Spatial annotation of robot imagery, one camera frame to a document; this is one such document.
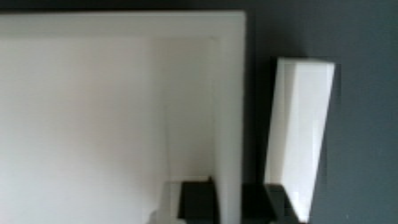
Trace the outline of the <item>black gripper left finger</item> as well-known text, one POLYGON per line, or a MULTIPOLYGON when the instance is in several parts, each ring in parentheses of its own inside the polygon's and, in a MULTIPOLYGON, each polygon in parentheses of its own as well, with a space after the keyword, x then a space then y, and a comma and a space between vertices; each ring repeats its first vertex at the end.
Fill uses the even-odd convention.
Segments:
POLYGON ((186 224, 218 224, 218 198, 213 179, 183 182, 177 218, 186 224))

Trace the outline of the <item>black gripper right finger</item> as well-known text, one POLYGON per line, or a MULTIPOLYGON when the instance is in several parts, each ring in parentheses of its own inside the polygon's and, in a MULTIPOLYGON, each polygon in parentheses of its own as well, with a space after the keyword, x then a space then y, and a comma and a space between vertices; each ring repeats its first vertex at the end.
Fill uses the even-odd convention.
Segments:
POLYGON ((279 184, 264 185, 266 192, 266 224, 302 224, 293 210, 284 187, 279 184))

